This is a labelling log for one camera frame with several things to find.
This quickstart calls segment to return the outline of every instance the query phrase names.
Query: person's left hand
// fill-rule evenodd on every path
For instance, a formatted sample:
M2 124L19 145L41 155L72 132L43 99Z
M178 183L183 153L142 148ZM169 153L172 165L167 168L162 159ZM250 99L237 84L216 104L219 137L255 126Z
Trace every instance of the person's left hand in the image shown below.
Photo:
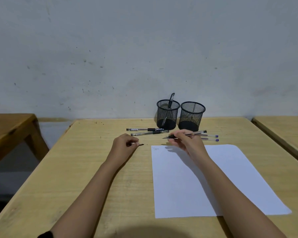
M117 168L122 166L131 154L139 146L139 139L132 137L128 134L123 134L114 139L111 151L107 156L106 161L113 163Z

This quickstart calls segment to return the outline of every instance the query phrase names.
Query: white paper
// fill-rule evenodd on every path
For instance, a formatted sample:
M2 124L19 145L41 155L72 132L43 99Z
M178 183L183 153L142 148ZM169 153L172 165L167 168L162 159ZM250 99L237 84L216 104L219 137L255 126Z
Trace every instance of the white paper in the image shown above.
M211 159L266 215L290 214L266 181L235 145L206 145ZM202 172L174 146L151 146L156 218L221 216Z

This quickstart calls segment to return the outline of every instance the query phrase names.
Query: black sleeve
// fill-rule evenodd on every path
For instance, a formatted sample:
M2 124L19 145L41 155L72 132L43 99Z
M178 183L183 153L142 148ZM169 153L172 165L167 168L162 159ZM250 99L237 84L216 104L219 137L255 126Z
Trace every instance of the black sleeve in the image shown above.
M53 238L53 233L48 231L48 232L45 232L44 234L39 235L37 238Z

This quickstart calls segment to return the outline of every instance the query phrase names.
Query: wooden table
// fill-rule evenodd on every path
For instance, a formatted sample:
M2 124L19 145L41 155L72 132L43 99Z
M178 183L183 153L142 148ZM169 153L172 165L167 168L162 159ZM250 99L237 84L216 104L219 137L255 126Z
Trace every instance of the wooden table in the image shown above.
M0 237L36 237L49 230L106 159L113 139L133 127L155 127L155 123L153 119L76 121L0 213ZM200 129L218 134L219 144L242 150L292 210L290 215L269 218L287 237L298 238L298 161L245 118L203 118ZM145 145L113 181L95 237L230 237L221 217L155 219L151 145L164 145L165 135L139 136Z
M22 141L39 161L49 151L34 114L0 114L0 160Z
M252 122L298 159L298 116L257 116Z

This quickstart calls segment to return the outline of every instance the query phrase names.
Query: mesh pen holder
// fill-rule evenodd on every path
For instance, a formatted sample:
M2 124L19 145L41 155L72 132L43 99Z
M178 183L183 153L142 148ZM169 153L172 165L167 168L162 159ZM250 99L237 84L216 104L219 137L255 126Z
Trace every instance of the mesh pen holder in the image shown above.
M184 102L181 104L179 129L187 129L193 132L199 130L200 122L205 107L197 102Z
M173 101L171 108L168 108L168 105L169 99L163 99L157 102L157 126L158 128L172 130L177 125L177 116L180 104L177 101Z

